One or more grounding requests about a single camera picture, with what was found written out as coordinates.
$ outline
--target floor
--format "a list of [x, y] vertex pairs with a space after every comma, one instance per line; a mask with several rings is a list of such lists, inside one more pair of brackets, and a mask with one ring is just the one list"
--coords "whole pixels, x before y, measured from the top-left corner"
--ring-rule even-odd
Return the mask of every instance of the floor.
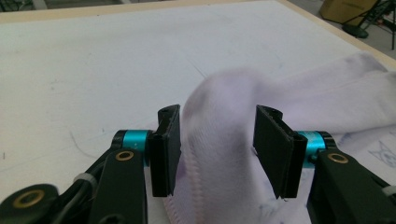
[[[52, 8], [66, 8], [66, 7], [89, 7], [89, 6], [105, 6], [121, 4], [122, 1], [129, 0], [44, 0], [49, 9]], [[158, 0], [135, 0], [136, 2], [148, 2]], [[310, 12], [311, 14], [321, 18], [319, 10], [324, 0], [289, 0], [294, 5]], [[3, 8], [6, 11], [15, 10], [34, 10], [32, 0], [0, 0]], [[328, 21], [329, 24], [341, 29], [342, 25], [339, 23]], [[396, 59], [396, 50], [391, 49], [391, 32], [385, 26], [371, 25], [368, 27], [367, 32], [369, 36], [360, 40], [375, 49], [387, 54], [389, 57]]]

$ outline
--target white towel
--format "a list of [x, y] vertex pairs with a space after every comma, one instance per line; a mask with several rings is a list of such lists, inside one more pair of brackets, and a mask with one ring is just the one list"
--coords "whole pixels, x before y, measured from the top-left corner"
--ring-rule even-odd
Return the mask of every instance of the white towel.
[[282, 111], [295, 131], [341, 136], [395, 124], [395, 101], [396, 74], [367, 52], [281, 81], [249, 68], [207, 78], [182, 113], [177, 186], [164, 200], [171, 223], [309, 223], [313, 170], [298, 199], [275, 199], [252, 148], [256, 105]]

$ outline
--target table surface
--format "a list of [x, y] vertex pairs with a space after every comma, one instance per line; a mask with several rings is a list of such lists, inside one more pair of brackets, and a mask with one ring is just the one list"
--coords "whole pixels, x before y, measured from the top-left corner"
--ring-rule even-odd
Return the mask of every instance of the table surface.
[[[287, 1], [2, 13], [0, 36], [1, 200], [38, 183], [63, 192], [117, 130], [155, 128], [159, 109], [183, 106], [218, 71], [252, 67], [281, 79], [360, 50], [396, 68]], [[148, 206], [149, 223], [164, 223], [161, 199], [148, 196]]]

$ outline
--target crumpled fabric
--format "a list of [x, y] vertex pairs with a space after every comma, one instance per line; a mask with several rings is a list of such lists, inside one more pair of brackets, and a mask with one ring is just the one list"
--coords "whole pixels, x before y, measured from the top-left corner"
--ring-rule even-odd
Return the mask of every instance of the crumpled fabric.
[[250, 68], [205, 79], [182, 111], [171, 223], [310, 223], [314, 171], [303, 171], [297, 199], [275, 198], [252, 146], [256, 105], [282, 111], [294, 131], [337, 138], [394, 125], [395, 101], [396, 73], [364, 51], [284, 79]]

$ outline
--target white cloth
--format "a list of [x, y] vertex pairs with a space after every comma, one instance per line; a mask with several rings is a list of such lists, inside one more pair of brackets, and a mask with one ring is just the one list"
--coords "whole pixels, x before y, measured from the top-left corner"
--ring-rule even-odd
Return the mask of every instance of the white cloth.
[[303, 171], [297, 199], [275, 199], [252, 148], [256, 105], [282, 111], [295, 131], [327, 131], [345, 145], [352, 133], [395, 124], [395, 100], [396, 74], [367, 52], [280, 81], [249, 68], [207, 78], [183, 109], [177, 186], [164, 200], [171, 222], [310, 223], [313, 170]]

